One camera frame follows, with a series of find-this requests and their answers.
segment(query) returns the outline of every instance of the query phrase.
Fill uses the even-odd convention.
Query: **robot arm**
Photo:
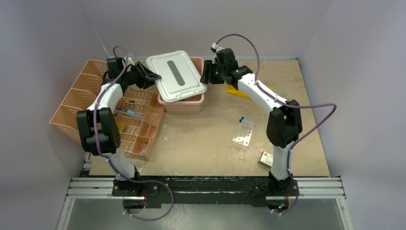
[[[206,84],[226,82],[250,96],[269,115],[267,137],[274,145],[274,163],[271,175],[274,181],[280,184],[280,187],[283,187],[289,183],[290,179],[290,175],[286,170],[289,147],[298,139],[299,133],[302,131],[299,109],[286,108],[260,91],[256,84],[260,84],[267,92],[279,100],[286,101],[286,99],[265,87],[262,82],[258,81],[256,83],[255,75],[248,67],[239,67],[231,49],[221,48],[215,52],[216,56],[211,68],[216,69],[216,74],[209,77],[205,75],[201,81]],[[124,75],[114,82],[114,79],[117,78],[124,68],[123,59],[120,57],[110,58],[107,60],[107,64],[108,71],[105,75],[108,73],[109,78],[103,77],[101,93],[97,97],[99,103],[95,101],[87,110],[77,113],[80,140],[85,151],[91,152],[93,155],[99,155],[94,132],[94,129],[97,128],[102,154],[108,157],[117,171],[120,172],[116,173],[116,180],[125,181],[122,175],[137,180],[139,173],[126,159],[120,149],[120,133],[114,120],[113,111],[129,85],[136,84],[139,88],[146,89],[152,86],[160,76],[146,69],[140,62],[137,62],[136,65],[131,66],[130,70],[126,67],[127,71],[124,72]],[[286,102],[298,105],[295,100]],[[94,113],[96,113],[97,123],[101,127],[94,127]]]
[[[129,85],[136,84],[139,88],[146,89],[154,85],[155,80],[160,79],[159,75],[149,71],[140,62],[137,62],[135,65],[127,66],[122,77],[114,81],[124,68],[123,62],[124,60],[121,57],[107,59],[108,71],[103,76],[101,91],[97,96],[97,100],[87,110],[79,111],[76,114],[83,149],[95,156],[99,155],[94,132],[94,129],[97,128],[97,139],[103,156],[110,159],[116,170],[120,172],[115,173],[117,181],[126,181],[124,177],[137,179],[139,174],[120,148],[120,132],[113,116],[115,106],[123,97]],[[98,127],[94,127],[94,113],[96,113]]]
[[[215,52],[215,57],[207,69],[215,69],[215,74],[205,74],[201,82],[205,84],[222,84],[225,82],[232,85],[236,90],[248,95],[269,115],[266,133],[274,145],[271,175],[278,186],[282,187],[290,180],[289,172],[291,171],[292,157],[289,158],[287,164],[288,152],[294,141],[298,140],[299,133],[302,132],[300,110],[287,108],[271,99],[258,88],[257,84],[279,101],[291,105],[299,105],[299,103],[295,100],[287,101],[275,94],[261,81],[256,81],[255,74],[248,67],[238,66],[234,52],[230,48],[217,47],[216,44],[213,44],[212,51]]]

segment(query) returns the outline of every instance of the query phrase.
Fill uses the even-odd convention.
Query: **metal frame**
[[[83,170],[89,170],[91,156],[85,158]],[[66,230],[76,199],[122,199],[112,196],[112,177],[72,178],[66,195],[65,204],[59,219],[57,230]],[[298,177],[295,178],[300,188],[299,199],[335,199],[345,230],[353,230],[350,213],[345,202],[345,193],[339,177]],[[125,197],[126,199],[144,200],[143,196]],[[267,196],[267,200],[285,199],[283,196]]]

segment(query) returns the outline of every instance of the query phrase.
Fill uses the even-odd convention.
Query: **pink container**
[[[204,93],[187,98],[180,102],[168,103],[158,95],[158,103],[163,105],[169,114],[198,114],[202,108]]]
[[[191,57],[191,60],[197,71],[202,75],[204,59],[201,57]],[[203,101],[204,93],[173,103],[162,100],[161,95],[158,95],[158,103],[163,105],[169,114],[198,114],[202,108]]]

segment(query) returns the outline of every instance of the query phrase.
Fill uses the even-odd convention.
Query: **white lid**
[[[147,65],[152,72],[161,76],[155,84],[166,102],[177,102],[207,90],[200,83],[201,75],[183,50],[150,56],[147,58]]]

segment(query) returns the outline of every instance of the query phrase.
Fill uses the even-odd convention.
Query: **white wall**
[[[406,225],[405,12],[404,0],[334,0],[301,58],[310,101],[338,104],[319,132],[359,230]]]
[[[106,46],[121,45],[138,58],[179,49],[212,57],[210,47],[229,33],[248,36],[263,58],[297,58],[332,0],[82,0]],[[241,38],[236,55],[255,57]]]
[[[75,0],[0,1],[0,229],[55,229],[83,150],[48,124],[88,58]]]

